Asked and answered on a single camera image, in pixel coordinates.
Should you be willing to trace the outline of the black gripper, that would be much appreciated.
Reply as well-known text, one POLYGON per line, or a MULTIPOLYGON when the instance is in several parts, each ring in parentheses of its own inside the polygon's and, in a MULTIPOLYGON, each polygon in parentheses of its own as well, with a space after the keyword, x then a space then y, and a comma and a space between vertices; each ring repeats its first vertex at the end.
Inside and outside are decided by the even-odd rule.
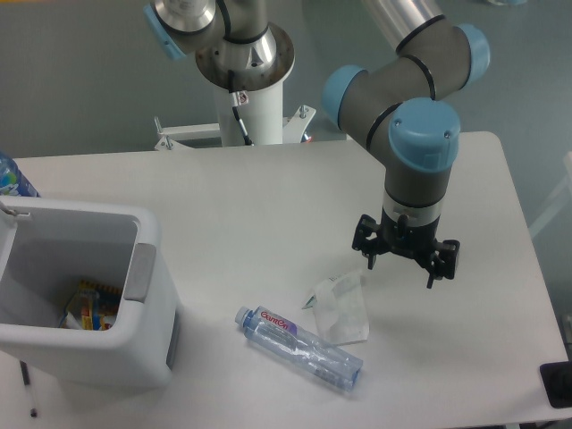
POLYGON ((373 269, 376 258, 386 253, 415 260, 428 272, 426 288, 431 289, 435 281, 455 278, 460 251, 458 240, 436 240, 438 224, 436 219, 423 226, 410 226, 392 220, 384 211, 378 224, 373 217, 362 214, 351 247, 367 259, 368 269, 373 269))

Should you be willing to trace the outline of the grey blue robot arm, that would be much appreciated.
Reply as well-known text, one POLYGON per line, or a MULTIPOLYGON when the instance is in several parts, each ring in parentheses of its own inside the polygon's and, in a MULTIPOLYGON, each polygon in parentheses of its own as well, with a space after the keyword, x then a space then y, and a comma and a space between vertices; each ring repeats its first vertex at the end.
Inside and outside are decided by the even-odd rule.
MULTIPOLYGON (((445 97, 480 79, 490 62, 485 35, 452 25, 433 1, 368 1, 366 9, 396 53, 374 72, 354 65, 326 81, 329 119, 385 169, 382 214, 363 215, 352 246, 369 262, 392 253, 416 261, 430 281, 451 279, 456 240, 436 231, 452 165, 459 117, 445 97)), ((218 123, 226 146, 280 144, 281 89, 294 65, 288 34, 270 22, 264 1, 152 1, 148 26, 173 60, 193 55, 221 96, 218 123)))

